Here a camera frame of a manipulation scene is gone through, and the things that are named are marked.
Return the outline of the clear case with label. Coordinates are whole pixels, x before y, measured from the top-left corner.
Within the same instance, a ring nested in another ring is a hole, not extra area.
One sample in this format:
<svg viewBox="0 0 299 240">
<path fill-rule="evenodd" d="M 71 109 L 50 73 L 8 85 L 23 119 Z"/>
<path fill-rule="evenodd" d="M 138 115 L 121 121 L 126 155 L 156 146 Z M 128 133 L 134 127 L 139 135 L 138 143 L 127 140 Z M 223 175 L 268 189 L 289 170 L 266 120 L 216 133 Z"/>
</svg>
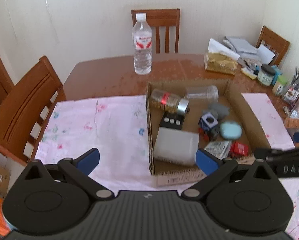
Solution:
<svg viewBox="0 0 299 240">
<path fill-rule="evenodd" d="M 228 157 L 231 146 L 231 141 L 212 141 L 204 149 L 218 159 L 224 159 Z"/>
</svg>

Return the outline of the light blue round case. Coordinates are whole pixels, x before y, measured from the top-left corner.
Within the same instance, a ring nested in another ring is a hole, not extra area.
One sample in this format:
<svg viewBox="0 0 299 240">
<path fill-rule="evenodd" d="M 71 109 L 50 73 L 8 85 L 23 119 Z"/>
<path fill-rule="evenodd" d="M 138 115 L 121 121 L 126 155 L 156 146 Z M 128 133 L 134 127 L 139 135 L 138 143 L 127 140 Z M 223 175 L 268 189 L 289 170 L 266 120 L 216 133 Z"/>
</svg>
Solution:
<svg viewBox="0 0 299 240">
<path fill-rule="evenodd" d="M 225 121 L 220 124 L 220 135 L 226 140 L 237 140 L 242 135 L 242 128 L 235 121 Z"/>
</svg>

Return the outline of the white translucent plastic container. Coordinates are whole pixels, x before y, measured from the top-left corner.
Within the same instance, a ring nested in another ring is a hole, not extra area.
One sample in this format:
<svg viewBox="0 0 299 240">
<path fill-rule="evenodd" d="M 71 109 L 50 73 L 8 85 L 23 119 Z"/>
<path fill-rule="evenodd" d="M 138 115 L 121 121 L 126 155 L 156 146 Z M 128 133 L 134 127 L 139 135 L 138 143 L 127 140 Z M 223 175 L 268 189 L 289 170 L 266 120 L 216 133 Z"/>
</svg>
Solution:
<svg viewBox="0 0 299 240">
<path fill-rule="evenodd" d="M 192 166 L 200 137 L 197 133 L 160 127 L 153 148 L 154 159 Z"/>
</svg>

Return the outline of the black cube toy red buttons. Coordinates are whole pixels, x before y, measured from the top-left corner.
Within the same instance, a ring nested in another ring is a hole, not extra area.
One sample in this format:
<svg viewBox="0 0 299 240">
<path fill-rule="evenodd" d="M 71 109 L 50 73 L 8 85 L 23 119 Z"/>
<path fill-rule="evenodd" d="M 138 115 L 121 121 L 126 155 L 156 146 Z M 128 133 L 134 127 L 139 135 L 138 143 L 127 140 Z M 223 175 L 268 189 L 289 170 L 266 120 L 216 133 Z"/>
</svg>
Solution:
<svg viewBox="0 0 299 240">
<path fill-rule="evenodd" d="M 203 131 L 210 131 L 212 128 L 216 127 L 218 125 L 217 119 L 210 113 L 205 113 L 203 114 L 198 122 L 198 126 L 203 130 Z"/>
</svg>

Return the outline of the grey animal figurine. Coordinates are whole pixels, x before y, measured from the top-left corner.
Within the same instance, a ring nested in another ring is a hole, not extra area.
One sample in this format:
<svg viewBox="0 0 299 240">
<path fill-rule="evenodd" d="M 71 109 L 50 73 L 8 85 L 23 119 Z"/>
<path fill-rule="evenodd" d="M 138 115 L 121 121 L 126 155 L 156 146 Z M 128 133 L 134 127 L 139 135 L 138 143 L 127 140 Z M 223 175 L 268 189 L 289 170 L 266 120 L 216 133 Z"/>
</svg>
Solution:
<svg viewBox="0 0 299 240">
<path fill-rule="evenodd" d="M 223 120 L 230 113 L 230 108 L 220 103 L 211 103 L 207 109 L 202 110 L 202 114 L 211 113 L 218 121 Z"/>
</svg>

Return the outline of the black digital timer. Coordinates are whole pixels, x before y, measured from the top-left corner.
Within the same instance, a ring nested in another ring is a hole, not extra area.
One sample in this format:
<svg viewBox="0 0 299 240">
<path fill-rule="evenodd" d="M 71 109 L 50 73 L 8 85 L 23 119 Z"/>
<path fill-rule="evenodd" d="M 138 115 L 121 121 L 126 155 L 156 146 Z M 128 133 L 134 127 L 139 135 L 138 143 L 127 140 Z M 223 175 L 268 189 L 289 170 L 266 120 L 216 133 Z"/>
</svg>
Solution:
<svg viewBox="0 0 299 240">
<path fill-rule="evenodd" d="M 159 127 L 182 130 L 186 115 L 164 111 Z"/>
</svg>

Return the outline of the jar of golden capsules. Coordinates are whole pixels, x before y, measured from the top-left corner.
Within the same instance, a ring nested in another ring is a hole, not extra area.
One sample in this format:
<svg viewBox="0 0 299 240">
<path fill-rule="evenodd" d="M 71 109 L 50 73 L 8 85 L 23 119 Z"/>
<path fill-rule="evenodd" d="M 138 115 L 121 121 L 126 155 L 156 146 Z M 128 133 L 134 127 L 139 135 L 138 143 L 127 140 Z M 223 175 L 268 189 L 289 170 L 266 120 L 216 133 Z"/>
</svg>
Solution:
<svg viewBox="0 0 299 240">
<path fill-rule="evenodd" d="M 171 114 L 185 116 L 190 110 L 188 99 L 164 90 L 154 89 L 151 92 L 150 100 L 154 107 Z"/>
</svg>

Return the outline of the small red black toy car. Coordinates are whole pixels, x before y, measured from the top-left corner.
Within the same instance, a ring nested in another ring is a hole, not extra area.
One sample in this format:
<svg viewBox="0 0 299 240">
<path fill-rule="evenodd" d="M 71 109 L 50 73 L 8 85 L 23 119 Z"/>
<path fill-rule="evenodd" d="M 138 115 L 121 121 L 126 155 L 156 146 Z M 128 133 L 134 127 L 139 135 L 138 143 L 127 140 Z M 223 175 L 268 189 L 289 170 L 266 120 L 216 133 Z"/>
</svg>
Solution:
<svg viewBox="0 0 299 240">
<path fill-rule="evenodd" d="M 214 127 L 209 131 L 205 131 L 202 128 L 199 128 L 198 133 L 204 141 L 211 142 L 217 139 L 218 135 L 220 134 L 220 129 L 218 127 Z"/>
</svg>

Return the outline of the pen holder cup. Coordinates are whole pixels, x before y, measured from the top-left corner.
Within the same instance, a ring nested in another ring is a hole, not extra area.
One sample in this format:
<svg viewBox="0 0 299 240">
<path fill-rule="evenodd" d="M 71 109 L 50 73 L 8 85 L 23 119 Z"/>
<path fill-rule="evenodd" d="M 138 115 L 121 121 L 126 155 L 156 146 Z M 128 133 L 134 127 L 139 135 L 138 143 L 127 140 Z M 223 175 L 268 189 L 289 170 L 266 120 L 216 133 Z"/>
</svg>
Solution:
<svg viewBox="0 0 299 240">
<path fill-rule="evenodd" d="M 295 68 L 293 79 L 286 85 L 282 93 L 282 100 L 292 105 L 299 96 L 299 67 Z"/>
</svg>

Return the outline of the pink floral tablecloth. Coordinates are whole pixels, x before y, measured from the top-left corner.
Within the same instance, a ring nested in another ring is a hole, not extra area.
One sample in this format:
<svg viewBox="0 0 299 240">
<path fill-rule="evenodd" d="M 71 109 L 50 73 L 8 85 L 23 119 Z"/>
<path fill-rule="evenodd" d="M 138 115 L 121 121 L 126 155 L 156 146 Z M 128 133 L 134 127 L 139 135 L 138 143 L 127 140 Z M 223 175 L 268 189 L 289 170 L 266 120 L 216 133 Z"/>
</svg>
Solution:
<svg viewBox="0 0 299 240">
<path fill-rule="evenodd" d="M 282 119 L 265 93 L 242 93 L 256 114 L 272 148 L 289 150 L 294 143 Z M 149 146 L 146 116 L 146 98 L 118 96 L 56 104 L 35 158 L 43 164 L 55 164 L 69 157 L 97 148 L 100 164 L 90 177 L 115 194 L 119 190 L 178 190 L 193 185 L 192 174 L 172 177 L 169 186 L 159 187 L 157 178 L 149 169 Z M 290 195 L 294 213 L 286 232 L 299 239 L 299 178 L 280 179 Z"/>
</svg>

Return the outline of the small jar green lid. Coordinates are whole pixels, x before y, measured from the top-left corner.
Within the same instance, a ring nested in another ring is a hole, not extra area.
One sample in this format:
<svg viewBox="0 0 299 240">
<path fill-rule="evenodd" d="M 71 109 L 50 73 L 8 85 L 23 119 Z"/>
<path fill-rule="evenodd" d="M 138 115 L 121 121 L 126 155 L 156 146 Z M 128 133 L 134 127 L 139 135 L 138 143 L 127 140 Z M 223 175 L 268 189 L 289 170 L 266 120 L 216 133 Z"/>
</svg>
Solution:
<svg viewBox="0 0 299 240">
<path fill-rule="evenodd" d="M 282 90 L 286 86 L 287 82 L 288 82 L 288 79 L 285 76 L 279 75 L 273 88 L 272 88 L 273 94 L 280 95 L 282 93 Z"/>
</svg>

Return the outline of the small jar black lid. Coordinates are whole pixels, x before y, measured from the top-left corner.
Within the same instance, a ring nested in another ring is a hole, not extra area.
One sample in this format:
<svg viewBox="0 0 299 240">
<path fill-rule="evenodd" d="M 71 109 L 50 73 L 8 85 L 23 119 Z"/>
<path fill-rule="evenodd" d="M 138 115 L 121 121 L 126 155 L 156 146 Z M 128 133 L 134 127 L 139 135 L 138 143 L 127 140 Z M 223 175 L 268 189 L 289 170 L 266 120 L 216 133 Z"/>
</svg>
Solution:
<svg viewBox="0 0 299 240">
<path fill-rule="evenodd" d="M 270 86 L 274 76 L 275 76 L 274 68 L 272 68 L 270 65 L 262 64 L 259 69 L 257 80 L 264 86 Z"/>
</svg>

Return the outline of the wooden chair left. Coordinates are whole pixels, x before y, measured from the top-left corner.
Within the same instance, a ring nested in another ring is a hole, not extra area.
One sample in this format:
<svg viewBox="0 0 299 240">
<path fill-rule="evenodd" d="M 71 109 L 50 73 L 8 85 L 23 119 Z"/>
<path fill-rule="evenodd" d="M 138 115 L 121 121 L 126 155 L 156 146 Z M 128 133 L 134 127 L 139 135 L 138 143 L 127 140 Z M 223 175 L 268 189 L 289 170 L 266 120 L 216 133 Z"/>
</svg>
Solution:
<svg viewBox="0 0 299 240">
<path fill-rule="evenodd" d="M 46 56 L 42 56 L 15 85 L 0 105 L 0 153 L 25 166 L 30 157 L 24 155 L 27 144 L 38 145 L 32 135 L 35 124 L 43 126 L 41 112 L 52 106 L 51 98 L 63 88 Z"/>
</svg>

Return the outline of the pens bundle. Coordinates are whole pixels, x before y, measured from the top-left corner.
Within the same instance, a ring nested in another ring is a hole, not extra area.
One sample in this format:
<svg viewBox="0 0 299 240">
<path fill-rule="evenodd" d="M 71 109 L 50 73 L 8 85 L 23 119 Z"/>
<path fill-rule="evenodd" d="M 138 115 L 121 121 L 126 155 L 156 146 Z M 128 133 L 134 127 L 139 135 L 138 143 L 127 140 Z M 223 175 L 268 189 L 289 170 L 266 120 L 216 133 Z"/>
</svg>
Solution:
<svg viewBox="0 0 299 240">
<path fill-rule="evenodd" d="M 259 74 L 259 67 L 255 63 L 248 64 L 245 60 L 240 60 L 241 64 L 241 73 L 250 78 L 251 80 L 255 80 Z"/>
</svg>

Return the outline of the wooden chair far right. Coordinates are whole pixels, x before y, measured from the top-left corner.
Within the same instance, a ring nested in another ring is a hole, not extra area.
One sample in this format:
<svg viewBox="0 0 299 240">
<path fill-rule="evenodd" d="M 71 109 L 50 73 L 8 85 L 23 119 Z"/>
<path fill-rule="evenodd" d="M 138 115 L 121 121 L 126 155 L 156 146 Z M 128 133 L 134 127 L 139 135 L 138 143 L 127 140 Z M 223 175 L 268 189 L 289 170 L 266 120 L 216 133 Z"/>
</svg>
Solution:
<svg viewBox="0 0 299 240">
<path fill-rule="evenodd" d="M 256 46 L 258 47 L 261 44 L 275 54 L 271 64 L 279 67 L 290 47 L 290 42 L 264 25 L 256 42 Z"/>
</svg>

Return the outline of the stack of papers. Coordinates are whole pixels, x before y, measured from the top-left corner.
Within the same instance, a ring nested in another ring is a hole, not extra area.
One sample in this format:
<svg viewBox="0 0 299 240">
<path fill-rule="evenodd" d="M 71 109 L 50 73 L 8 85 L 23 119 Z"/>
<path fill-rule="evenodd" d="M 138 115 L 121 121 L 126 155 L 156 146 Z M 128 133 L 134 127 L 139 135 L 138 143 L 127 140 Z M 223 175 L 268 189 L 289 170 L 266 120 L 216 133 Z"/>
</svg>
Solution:
<svg viewBox="0 0 299 240">
<path fill-rule="evenodd" d="M 254 47 L 246 39 L 240 37 L 224 37 L 223 42 L 231 50 L 239 54 L 241 59 L 259 61 L 269 64 L 275 58 L 275 54 L 263 44 Z"/>
</svg>

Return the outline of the gold tissue pack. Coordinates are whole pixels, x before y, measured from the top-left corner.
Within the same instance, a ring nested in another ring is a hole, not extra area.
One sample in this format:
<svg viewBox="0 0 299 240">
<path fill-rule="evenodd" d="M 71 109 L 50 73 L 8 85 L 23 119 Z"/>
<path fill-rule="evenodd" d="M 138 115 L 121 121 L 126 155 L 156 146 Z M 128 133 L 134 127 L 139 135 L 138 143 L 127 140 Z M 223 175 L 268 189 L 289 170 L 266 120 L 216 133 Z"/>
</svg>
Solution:
<svg viewBox="0 0 299 240">
<path fill-rule="evenodd" d="M 239 58 L 238 53 L 211 38 L 208 44 L 208 52 L 204 54 L 205 70 L 235 75 Z"/>
</svg>

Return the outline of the clear water bottle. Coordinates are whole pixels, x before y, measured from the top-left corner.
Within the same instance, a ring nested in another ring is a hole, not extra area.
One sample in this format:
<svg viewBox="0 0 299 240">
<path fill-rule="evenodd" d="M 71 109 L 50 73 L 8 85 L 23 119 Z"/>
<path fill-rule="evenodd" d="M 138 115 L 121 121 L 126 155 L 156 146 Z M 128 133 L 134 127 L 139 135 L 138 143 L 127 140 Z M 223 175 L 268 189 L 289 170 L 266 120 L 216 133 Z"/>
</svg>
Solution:
<svg viewBox="0 0 299 240">
<path fill-rule="evenodd" d="M 139 12 L 135 18 L 136 23 L 132 29 L 134 70 L 136 74 L 146 75 L 152 67 L 152 29 L 146 21 L 146 13 Z"/>
</svg>

